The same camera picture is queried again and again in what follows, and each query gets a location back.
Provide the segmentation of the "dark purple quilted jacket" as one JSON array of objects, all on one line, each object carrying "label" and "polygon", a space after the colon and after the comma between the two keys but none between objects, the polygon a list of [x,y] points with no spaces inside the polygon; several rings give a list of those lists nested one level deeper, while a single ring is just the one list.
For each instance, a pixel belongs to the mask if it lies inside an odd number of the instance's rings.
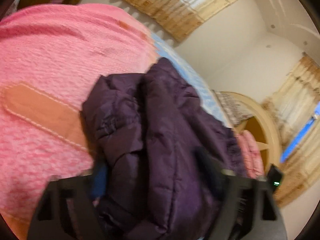
[{"label": "dark purple quilted jacket", "polygon": [[205,149],[244,176],[233,131],[208,114],[196,90],[161,58],[147,73],[101,76],[82,112],[107,164],[97,213],[107,239],[199,239],[220,203],[194,158]]}]

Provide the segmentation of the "pink folded quilt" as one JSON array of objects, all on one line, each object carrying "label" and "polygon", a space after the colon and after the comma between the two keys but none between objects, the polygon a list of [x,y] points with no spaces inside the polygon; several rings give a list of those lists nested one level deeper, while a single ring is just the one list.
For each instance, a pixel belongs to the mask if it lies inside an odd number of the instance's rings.
[{"label": "pink folded quilt", "polygon": [[244,130],[236,135],[236,139],[244,159],[247,176],[253,179],[264,176],[265,171],[261,153],[251,132]]}]

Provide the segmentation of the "cream round headboard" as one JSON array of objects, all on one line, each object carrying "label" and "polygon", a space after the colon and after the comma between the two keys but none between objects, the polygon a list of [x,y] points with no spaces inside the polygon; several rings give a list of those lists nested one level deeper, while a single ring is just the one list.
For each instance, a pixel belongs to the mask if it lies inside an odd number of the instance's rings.
[{"label": "cream round headboard", "polygon": [[242,121],[234,129],[238,133],[244,130],[252,133],[259,146],[264,171],[267,173],[272,164],[279,166],[282,153],[280,135],[270,114],[248,96],[235,92],[225,92],[225,94],[240,101],[253,114],[253,117]]}]

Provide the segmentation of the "beige curtain right window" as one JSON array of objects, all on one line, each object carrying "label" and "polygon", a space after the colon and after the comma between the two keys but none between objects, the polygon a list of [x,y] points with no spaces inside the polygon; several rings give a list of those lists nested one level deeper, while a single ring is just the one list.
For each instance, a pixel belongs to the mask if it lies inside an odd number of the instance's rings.
[{"label": "beige curtain right window", "polygon": [[[281,87],[263,102],[276,123],[283,150],[314,115],[317,103],[319,65],[305,55]],[[279,167],[284,179],[274,195],[277,204],[285,207],[319,180],[319,118]]]}]

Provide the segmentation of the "patterned grey white pillow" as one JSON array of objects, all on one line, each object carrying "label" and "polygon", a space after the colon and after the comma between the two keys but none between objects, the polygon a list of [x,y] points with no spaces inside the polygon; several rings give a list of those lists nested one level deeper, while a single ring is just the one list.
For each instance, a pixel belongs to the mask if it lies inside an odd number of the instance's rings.
[{"label": "patterned grey white pillow", "polygon": [[253,113],[234,96],[221,92],[215,92],[215,95],[233,126],[238,126],[243,121],[254,116]]}]

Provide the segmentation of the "pink and blue bed blanket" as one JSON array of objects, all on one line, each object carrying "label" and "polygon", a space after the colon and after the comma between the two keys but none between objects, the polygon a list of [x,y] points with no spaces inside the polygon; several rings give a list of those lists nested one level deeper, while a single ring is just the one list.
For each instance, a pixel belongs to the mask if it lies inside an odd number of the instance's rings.
[{"label": "pink and blue bed blanket", "polygon": [[[169,59],[225,126],[215,95],[159,36],[124,10],[106,4],[38,5],[1,20],[1,92],[29,85],[78,113],[101,75],[143,73]],[[1,101],[1,215],[26,239],[35,206],[51,176],[72,177],[93,160],[67,142],[7,110]]]}]

